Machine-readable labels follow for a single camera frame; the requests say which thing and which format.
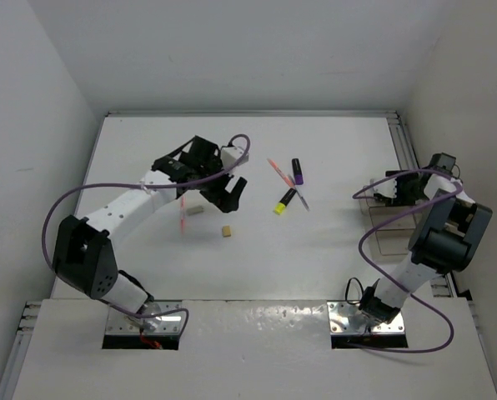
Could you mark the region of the yellow black highlighter marker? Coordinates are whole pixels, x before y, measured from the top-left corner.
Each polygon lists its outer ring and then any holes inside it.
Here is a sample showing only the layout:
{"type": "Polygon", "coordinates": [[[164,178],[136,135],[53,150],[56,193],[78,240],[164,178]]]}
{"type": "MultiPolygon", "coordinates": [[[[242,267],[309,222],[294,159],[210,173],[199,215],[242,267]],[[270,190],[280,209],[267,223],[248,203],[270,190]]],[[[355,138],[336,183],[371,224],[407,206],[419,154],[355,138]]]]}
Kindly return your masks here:
{"type": "Polygon", "coordinates": [[[276,206],[274,207],[274,213],[277,215],[281,215],[296,194],[297,190],[295,188],[290,188],[277,202],[276,206]]]}

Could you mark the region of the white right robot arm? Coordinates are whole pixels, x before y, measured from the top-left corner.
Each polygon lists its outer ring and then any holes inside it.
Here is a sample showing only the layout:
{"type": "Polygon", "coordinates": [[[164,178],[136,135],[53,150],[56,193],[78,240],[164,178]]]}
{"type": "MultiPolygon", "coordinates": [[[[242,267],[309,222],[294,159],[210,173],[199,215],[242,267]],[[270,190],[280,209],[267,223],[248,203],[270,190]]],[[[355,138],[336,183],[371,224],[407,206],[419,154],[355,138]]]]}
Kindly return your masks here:
{"type": "Polygon", "coordinates": [[[388,171],[365,188],[386,207],[420,211],[408,253],[390,273],[365,288],[358,309],[371,326],[390,323],[407,298],[432,278],[465,270],[489,226],[493,212],[469,197],[453,174],[455,157],[439,152],[429,164],[411,171],[388,171]]]}

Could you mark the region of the orange black highlighter marker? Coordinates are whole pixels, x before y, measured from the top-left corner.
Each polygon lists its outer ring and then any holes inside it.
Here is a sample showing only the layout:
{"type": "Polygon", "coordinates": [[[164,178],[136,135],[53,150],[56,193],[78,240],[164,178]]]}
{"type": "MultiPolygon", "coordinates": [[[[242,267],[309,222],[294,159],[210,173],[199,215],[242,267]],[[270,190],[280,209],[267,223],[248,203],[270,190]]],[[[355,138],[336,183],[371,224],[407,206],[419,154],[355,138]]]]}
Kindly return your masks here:
{"type": "Polygon", "coordinates": [[[397,182],[394,178],[379,182],[371,188],[373,196],[381,200],[393,201],[397,198],[397,182]]]}

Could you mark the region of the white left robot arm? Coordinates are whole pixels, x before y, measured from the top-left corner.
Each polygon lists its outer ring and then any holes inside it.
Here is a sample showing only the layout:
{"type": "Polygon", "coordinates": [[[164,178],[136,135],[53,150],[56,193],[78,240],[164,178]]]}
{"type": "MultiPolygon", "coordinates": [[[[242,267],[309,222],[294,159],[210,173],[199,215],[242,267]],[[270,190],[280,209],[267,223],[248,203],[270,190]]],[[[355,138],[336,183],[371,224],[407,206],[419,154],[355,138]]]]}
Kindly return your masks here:
{"type": "Polygon", "coordinates": [[[153,296],[127,272],[118,268],[115,252],[125,238],[160,208],[197,191],[222,213],[238,210],[246,187],[243,177],[233,180],[235,168],[249,160],[251,143],[229,141],[224,146],[195,136],[156,159],[135,183],[114,183],[123,194],[84,217],[70,215],[58,226],[52,261],[58,279],[92,300],[137,321],[162,318],[153,310],[153,296]]]}

